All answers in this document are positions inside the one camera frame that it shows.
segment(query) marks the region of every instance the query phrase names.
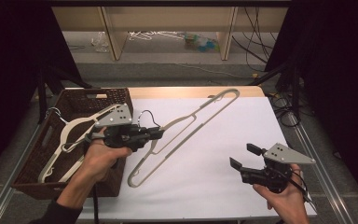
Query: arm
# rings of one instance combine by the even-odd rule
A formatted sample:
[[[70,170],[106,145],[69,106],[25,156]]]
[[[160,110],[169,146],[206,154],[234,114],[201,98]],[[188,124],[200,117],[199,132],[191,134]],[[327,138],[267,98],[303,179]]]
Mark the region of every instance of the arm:
[[[292,164],[292,170],[300,173],[300,167]],[[292,175],[292,179],[301,186],[301,179],[297,175]],[[310,223],[307,211],[305,210],[304,199],[301,191],[291,183],[280,194],[270,192],[264,186],[254,184],[254,190],[267,200],[268,209],[274,208],[278,215],[287,224],[308,224]]]
[[[131,153],[128,147],[111,148],[101,139],[92,141],[85,159],[60,197],[51,202],[42,218],[31,223],[75,223],[94,184],[105,178],[117,158],[130,156]]]

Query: table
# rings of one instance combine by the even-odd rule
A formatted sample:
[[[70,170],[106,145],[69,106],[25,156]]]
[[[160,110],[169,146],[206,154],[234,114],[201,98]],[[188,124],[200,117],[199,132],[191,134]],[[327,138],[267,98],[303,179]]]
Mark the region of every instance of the table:
[[[228,159],[233,157],[244,166],[262,169],[264,161],[248,152],[246,143],[249,141],[265,148],[277,142],[285,143],[269,100],[263,97],[260,88],[130,88],[133,117],[138,118],[144,109],[148,109],[156,123],[165,124],[192,112],[210,95],[228,88],[238,89],[241,97],[188,139],[138,188],[130,188],[126,179],[149,144],[127,158],[118,197],[99,198],[100,219],[158,222],[277,216],[266,208],[265,200],[253,191],[252,186],[241,183],[240,174],[229,166]],[[219,104],[227,102],[228,97],[229,94],[214,104],[220,108]],[[208,118],[212,111],[214,106],[204,114],[198,114],[198,119]],[[146,127],[153,125],[147,119],[142,119],[142,124]],[[168,136],[172,135],[166,132],[162,139],[167,137],[167,142],[170,140]],[[154,166],[156,161],[150,160],[152,162],[143,166],[140,175]],[[315,215],[310,207],[307,209],[309,215]],[[80,219],[93,219],[92,199],[86,201]]]

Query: hanger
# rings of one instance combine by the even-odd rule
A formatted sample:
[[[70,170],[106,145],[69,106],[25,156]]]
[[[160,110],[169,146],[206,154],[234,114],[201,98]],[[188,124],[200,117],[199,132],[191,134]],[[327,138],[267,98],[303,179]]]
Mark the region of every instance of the hanger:
[[[80,144],[81,142],[84,141],[86,134],[89,133],[94,126],[98,128],[98,124],[99,124],[98,118],[99,117],[101,117],[104,114],[110,113],[112,110],[115,110],[119,106],[121,106],[121,105],[116,105],[116,104],[110,105],[107,108],[89,116],[88,118],[74,119],[70,122],[63,120],[61,118],[61,113],[56,112],[56,114],[60,116],[60,119],[65,122],[65,127],[63,127],[62,132],[61,132],[60,144],[58,145],[54,154],[48,160],[48,163],[45,165],[42,172],[40,172],[40,175],[37,178],[38,182],[45,183],[46,177],[50,176],[53,173],[54,162],[58,159],[58,157],[60,156],[60,154],[62,152],[66,152],[66,153],[71,152],[78,144]],[[69,132],[71,132],[75,128],[75,126],[77,126],[81,123],[84,123],[84,122],[92,121],[92,120],[94,121],[94,124],[92,124],[74,143],[67,143]]]
[[[221,98],[223,98],[226,94],[228,93],[234,93],[235,96],[228,102],[226,103],[224,106],[222,106],[216,113],[214,113],[213,115],[211,115],[208,119],[206,119],[204,122],[202,122],[198,127],[196,127],[188,136],[186,136],[180,143],[178,143],[168,154],[167,156],[165,156],[165,158],[158,163],[151,172],[149,172],[148,174],[145,175],[144,178],[142,178],[139,183],[134,183],[132,181],[132,179],[134,177],[136,177],[141,170],[142,165],[145,163],[145,161],[147,160],[147,158],[150,155],[157,155],[159,154],[159,152],[161,152],[166,146],[168,146],[174,139],[176,139],[179,135],[181,135],[181,133],[183,133],[184,130],[186,130],[196,119],[197,119],[197,113],[200,112],[202,109],[204,108],[208,108],[208,105],[210,105],[213,102],[219,101]],[[192,113],[182,116],[180,118],[174,119],[171,122],[167,123],[164,126],[161,126],[159,129],[162,131],[166,131],[168,129],[170,129],[172,126],[174,126],[175,124],[186,120],[186,119],[192,119],[190,121],[189,124],[187,124],[185,126],[185,128],[183,130],[181,130],[179,132],[179,134],[177,134],[176,136],[174,136],[169,142],[168,144],[166,144],[164,147],[162,147],[160,150],[158,151],[154,151],[157,143],[158,143],[158,139],[157,140],[153,140],[151,142],[151,146],[150,149],[147,151],[147,153],[145,154],[145,156],[143,158],[141,158],[141,160],[138,162],[138,164],[135,166],[135,168],[131,171],[128,179],[127,179],[127,183],[130,187],[132,188],[137,188],[139,186],[141,186],[148,177],[150,177],[161,165],[162,163],[164,163],[182,144],[184,144],[189,138],[191,138],[191,136],[193,136],[197,131],[199,131],[205,124],[207,124],[211,119],[213,119],[215,116],[217,116],[221,111],[223,111],[226,107],[228,107],[232,102],[234,102],[238,97],[240,96],[240,92],[237,89],[227,89],[225,91],[221,91],[220,93],[218,93],[217,95],[215,95],[213,98],[211,98],[210,100],[208,100],[206,103],[204,103],[203,105],[201,105],[198,109],[196,109],[195,111],[193,111]]]

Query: wicker basket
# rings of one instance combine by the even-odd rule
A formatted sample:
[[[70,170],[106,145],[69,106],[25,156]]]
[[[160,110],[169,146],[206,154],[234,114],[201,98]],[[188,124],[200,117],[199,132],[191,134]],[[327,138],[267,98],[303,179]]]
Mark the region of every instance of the wicker basket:
[[[124,104],[129,106],[132,114],[133,107],[128,89],[98,89],[98,90],[65,90],[58,97],[54,107],[61,111],[62,118],[70,121],[85,118],[112,105]],[[93,122],[77,125],[69,134],[67,142],[75,140],[84,133]],[[54,163],[52,175],[45,183],[38,183],[44,166],[60,144],[60,135],[65,123],[56,113],[49,113],[45,118],[41,130],[31,145],[32,150],[24,163],[12,187],[38,199],[53,199],[58,197],[66,183],[58,182],[60,178],[83,155],[84,146],[79,144],[72,152],[62,152]],[[126,160],[117,160],[115,169],[111,169],[104,181],[98,182],[97,195],[99,197],[117,197],[123,176]]]

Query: white table surface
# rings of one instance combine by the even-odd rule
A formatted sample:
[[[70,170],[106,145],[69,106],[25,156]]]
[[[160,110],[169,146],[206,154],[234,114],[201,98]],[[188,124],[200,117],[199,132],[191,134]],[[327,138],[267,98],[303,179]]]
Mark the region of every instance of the white table surface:
[[[187,115],[207,101],[194,99],[134,99],[133,119],[150,110],[159,125]],[[196,126],[228,101],[227,98],[200,111]],[[155,126],[143,113],[141,125]],[[172,139],[173,127],[160,140]],[[99,198],[99,218],[117,221],[190,221],[275,217],[266,200],[249,184],[241,182],[240,173],[229,165],[229,157],[243,166],[262,169],[262,157],[246,150],[252,143],[269,149],[275,143],[286,145],[281,128],[267,97],[240,97],[187,140],[140,187],[131,188],[127,177],[150,148],[150,142],[127,158],[120,193],[115,198]],[[169,148],[160,154],[165,156]],[[161,156],[148,158],[141,176]],[[315,212],[308,204],[310,216]],[[93,219],[92,199],[87,199],[80,219]]]

